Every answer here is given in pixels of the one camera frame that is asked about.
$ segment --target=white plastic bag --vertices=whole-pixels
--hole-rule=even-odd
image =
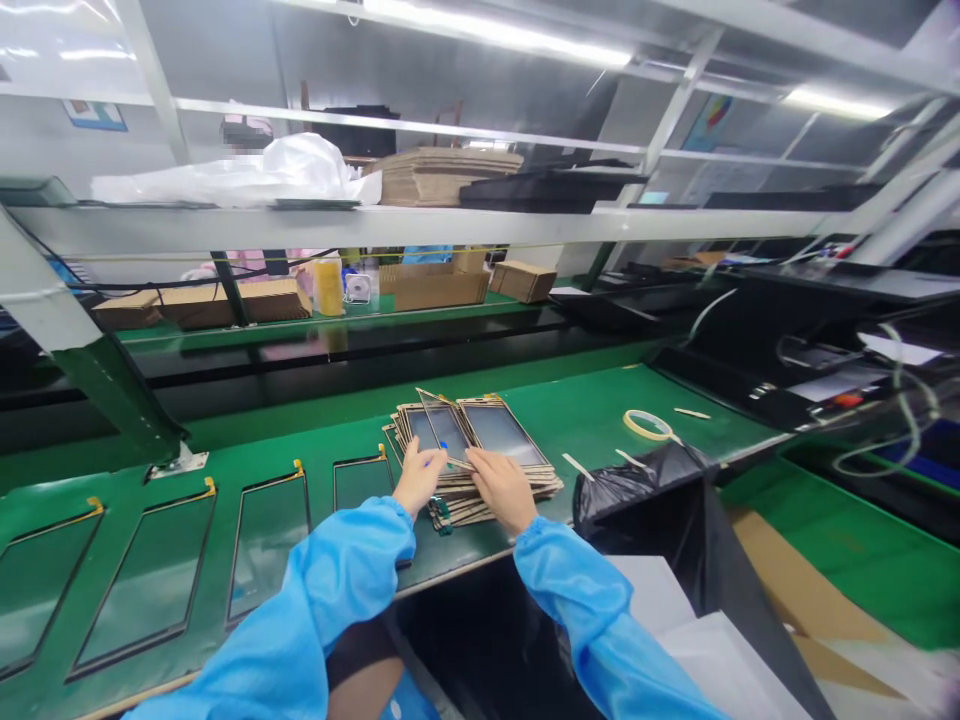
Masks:
[[[278,138],[262,155],[184,165],[140,175],[93,178],[94,200],[106,203],[212,203],[262,207],[276,200],[380,202],[381,173],[366,177],[347,166],[336,145],[316,133]]]

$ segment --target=plastic bag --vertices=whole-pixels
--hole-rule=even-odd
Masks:
[[[722,611],[810,717],[833,720],[720,504],[716,463],[677,443],[636,459],[652,472],[625,464],[577,478],[577,532],[604,555],[662,556],[698,617]]]
[[[360,177],[336,145],[316,133],[270,143],[262,155],[183,165],[140,175],[93,178],[94,200],[106,203],[191,202],[219,207],[260,207],[277,200],[380,202],[382,173]]]

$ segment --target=black tray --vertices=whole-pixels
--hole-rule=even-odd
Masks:
[[[646,182],[622,173],[538,170],[460,188],[461,207],[532,213],[589,215],[598,200],[616,200],[627,183]]]

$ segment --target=blue protective gown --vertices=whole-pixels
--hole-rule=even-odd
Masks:
[[[249,615],[190,685],[125,720],[321,720],[325,659],[347,627],[376,617],[397,591],[397,560],[416,549],[410,515],[371,498],[324,520],[290,553],[283,588]],[[723,718],[630,616],[632,587],[566,525],[538,518],[517,538],[517,569],[563,625],[577,677],[608,718]],[[383,718],[435,720],[404,674]]]

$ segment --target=brown cardboard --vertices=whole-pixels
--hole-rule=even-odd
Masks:
[[[296,320],[313,315],[310,299],[293,278],[241,283],[238,287],[250,322]],[[230,303],[219,284],[164,291],[160,312],[188,330],[234,324]]]
[[[690,257],[672,257],[665,258],[660,267],[664,270],[686,270],[693,267],[707,267],[716,265],[723,260],[727,254],[722,251],[699,252]]]
[[[413,263],[411,265],[382,265],[380,267],[380,294],[393,295],[398,280],[424,278],[430,275],[450,275],[454,267],[450,263]]]
[[[425,310],[451,305],[477,305],[487,298],[490,273],[458,273],[446,263],[446,275],[412,277],[395,282],[397,310]]]
[[[93,311],[100,324],[111,330],[139,330],[160,322],[160,311],[155,305],[158,298],[156,290],[141,290],[126,297],[110,298]]]
[[[881,682],[866,670],[857,667],[816,640],[799,635],[792,637],[810,672],[818,680],[846,685],[875,695],[905,699],[885,682]]]
[[[731,513],[740,539],[781,619],[807,637],[884,643],[889,631],[854,605],[752,510]]]
[[[547,299],[556,279],[555,270],[505,260],[494,267],[490,289],[522,303],[534,303]]]
[[[453,267],[457,272],[483,272],[483,262],[486,257],[486,248],[456,245],[453,248]]]

